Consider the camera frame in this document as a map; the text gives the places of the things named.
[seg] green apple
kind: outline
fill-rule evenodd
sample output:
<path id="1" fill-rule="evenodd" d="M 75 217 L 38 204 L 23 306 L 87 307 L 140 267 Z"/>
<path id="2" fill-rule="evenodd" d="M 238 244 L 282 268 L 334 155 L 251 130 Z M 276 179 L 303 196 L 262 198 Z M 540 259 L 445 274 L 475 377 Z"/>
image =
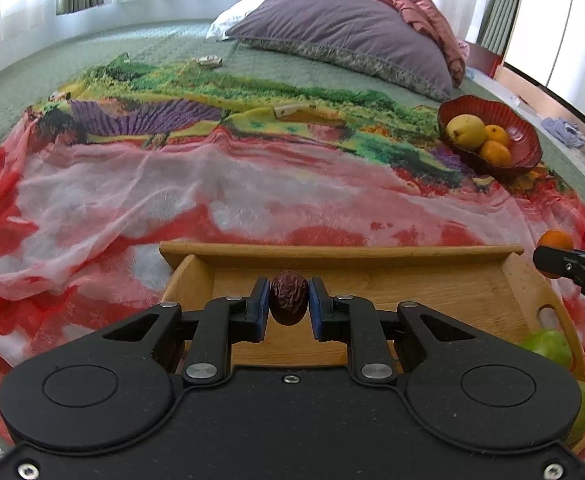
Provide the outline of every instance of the green apple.
<path id="1" fill-rule="evenodd" d="M 566 444 L 569 446 L 575 444 L 585 435 L 585 382 L 577 381 L 577 383 L 581 390 L 581 407 L 575 422 L 573 422 L 573 427 L 570 430 L 569 436 L 566 439 Z"/>
<path id="2" fill-rule="evenodd" d="M 519 346 L 543 355 L 568 370 L 572 367 L 572 350 L 566 336 L 559 330 L 540 330 L 524 339 Z"/>

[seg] metal screw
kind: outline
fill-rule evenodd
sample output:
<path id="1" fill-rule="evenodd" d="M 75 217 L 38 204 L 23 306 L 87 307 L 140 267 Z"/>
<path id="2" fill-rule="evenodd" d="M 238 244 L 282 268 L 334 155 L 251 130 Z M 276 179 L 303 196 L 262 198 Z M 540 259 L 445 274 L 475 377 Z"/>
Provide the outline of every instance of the metal screw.
<path id="1" fill-rule="evenodd" d="M 298 375 L 285 375 L 284 376 L 284 383 L 286 384 L 298 384 L 301 381 L 301 378 Z"/>
<path id="2" fill-rule="evenodd" d="M 362 375 L 367 379 L 386 379 L 393 374 L 393 369 L 383 363 L 370 363 L 362 366 Z"/>
<path id="3" fill-rule="evenodd" d="M 564 468 L 561 464 L 550 464 L 543 470 L 543 480 L 559 480 L 564 476 Z"/>
<path id="4" fill-rule="evenodd" d="M 36 468 L 36 466 L 29 463 L 20 465 L 16 471 L 24 480 L 36 480 L 39 478 L 39 470 Z"/>
<path id="5" fill-rule="evenodd" d="M 217 367 L 210 363 L 195 363 L 186 368 L 186 375 L 193 379 L 210 379 L 217 375 Z"/>

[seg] yellow pear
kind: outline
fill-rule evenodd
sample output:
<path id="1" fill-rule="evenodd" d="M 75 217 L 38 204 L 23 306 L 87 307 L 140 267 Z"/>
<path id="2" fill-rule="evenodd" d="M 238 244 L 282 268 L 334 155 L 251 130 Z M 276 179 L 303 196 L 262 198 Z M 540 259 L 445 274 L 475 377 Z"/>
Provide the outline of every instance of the yellow pear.
<path id="1" fill-rule="evenodd" d="M 476 150 L 486 141 L 484 121 L 471 114 L 452 118 L 446 126 L 446 134 L 454 144 L 471 151 Z"/>

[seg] dried jujube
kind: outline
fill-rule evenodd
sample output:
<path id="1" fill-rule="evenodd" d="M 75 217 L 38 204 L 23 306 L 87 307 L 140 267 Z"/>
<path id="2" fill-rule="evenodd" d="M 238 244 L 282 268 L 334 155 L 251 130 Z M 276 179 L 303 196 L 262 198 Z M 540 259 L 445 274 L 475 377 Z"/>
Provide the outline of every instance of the dried jujube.
<path id="1" fill-rule="evenodd" d="M 270 312 L 282 325 L 301 321 L 308 308 L 308 282 L 299 272 L 282 270 L 270 283 Z"/>

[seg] small object on bed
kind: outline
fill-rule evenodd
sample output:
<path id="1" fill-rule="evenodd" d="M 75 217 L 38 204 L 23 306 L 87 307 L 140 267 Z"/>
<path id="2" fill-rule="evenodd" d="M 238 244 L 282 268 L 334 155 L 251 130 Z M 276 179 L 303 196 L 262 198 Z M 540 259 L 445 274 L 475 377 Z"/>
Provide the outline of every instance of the small object on bed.
<path id="1" fill-rule="evenodd" d="M 270 284 L 270 313 L 279 324 L 291 326 L 303 319 L 308 308 L 308 282 L 299 272 L 282 270 Z"/>
<path id="2" fill-rule="evenodd" d="M 63 100 L 67 101 L 68 99 L 70 99 L 70 92 L 53 92 L 50 94 L 50 97 L 48 97 L 48 101 L 51 103 L 56 103 L 57 101 Z"/>
<path id="3" fill-rule="evenodd" d="M 379 0 L 266 0 L 227 36 L 375 76 L 437 101 L 453 94 L 437 44 Z"/>
<path id="4" fill-rule="evenodd" d="M 223 59 L 219 56 L 202 56 L 197 58 L 197 63 L 206 68 L 217 68 L 222 65 Z"/>
<path id="5" fill-rule="evenodd" d="M 462 114 L 476 115 L 485 124 L 498 124 L 506 130 L 513 141 L 509 150 L 511 166 L 500 168 L 482 158 L 479 153 L 455 145 L 446 133 L 446 126 L 453 118 Z M 437 120 L 442 142 L 478 174 L 489 174 L 503 182 L 510 182 L 530 172 L 541 162 L 542 151 L 537 131 L 503 103 L 464 95 L 443 103 L 439 107 Z"/>

